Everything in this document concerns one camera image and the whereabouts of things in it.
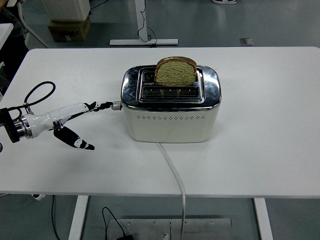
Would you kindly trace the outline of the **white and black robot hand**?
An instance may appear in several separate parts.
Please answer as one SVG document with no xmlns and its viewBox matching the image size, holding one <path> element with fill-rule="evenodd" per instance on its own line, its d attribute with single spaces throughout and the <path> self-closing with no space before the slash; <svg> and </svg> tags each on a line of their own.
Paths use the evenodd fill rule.
<svg viewBox="0 0 320 240">
<path fill-rule="evenodd" d="M 70 147 L 85 150 L 94 150 L 92 144 L 87 143 L 77 133 L 64 126 L 67 121 L 90 112 L 111 108 L 112 102 L 77 103 L 49 111 L 43 115 L 27 113 L 18 121 L 22 128 L 24 137 L 34 139 L 43 131 L 53 131 L 53 135 Z"/>
</svg>

